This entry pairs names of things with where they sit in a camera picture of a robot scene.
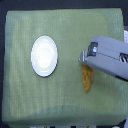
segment orange cloth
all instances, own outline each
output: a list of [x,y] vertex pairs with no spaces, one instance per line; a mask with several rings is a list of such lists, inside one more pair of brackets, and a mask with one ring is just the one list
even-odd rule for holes
[[93,69],[91,69],[87,65],[83,65],[82,66],[82,78],[83,78],[83,84],[84,84],[86,93],[91,88],[93,74],[94,74],[94,70]]

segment white bowl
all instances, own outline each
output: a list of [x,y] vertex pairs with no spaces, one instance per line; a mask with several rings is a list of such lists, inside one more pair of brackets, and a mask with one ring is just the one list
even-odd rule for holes
[[48,36],[39,37],[31,51],[31,62],[34,71],[42,77],[49,76],[55,69],[58,52],[55,42]]

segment green fabric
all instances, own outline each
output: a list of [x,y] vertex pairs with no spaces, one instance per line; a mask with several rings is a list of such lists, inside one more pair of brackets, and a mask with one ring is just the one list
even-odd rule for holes
[[[5,32],[5,123],[110,125],[126,118],[128,83],[95,71],[86,94],[78,62],[93,36],[123,41],[120,9],[9,11]],[[59,55],[55,71],[47,78],[34,72],[30,60],[32,46],[42,35],[55,41]]]

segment dark background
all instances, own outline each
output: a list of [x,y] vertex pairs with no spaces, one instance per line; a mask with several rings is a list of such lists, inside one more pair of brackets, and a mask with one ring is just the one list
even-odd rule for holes
[[[87,8],[121,8],[124,26],[128,26],[128,0],[0,0],[0,119],[2,118],[5,20],[7,11]],[[0,128],[8,128],[8,126],[0,120]]]

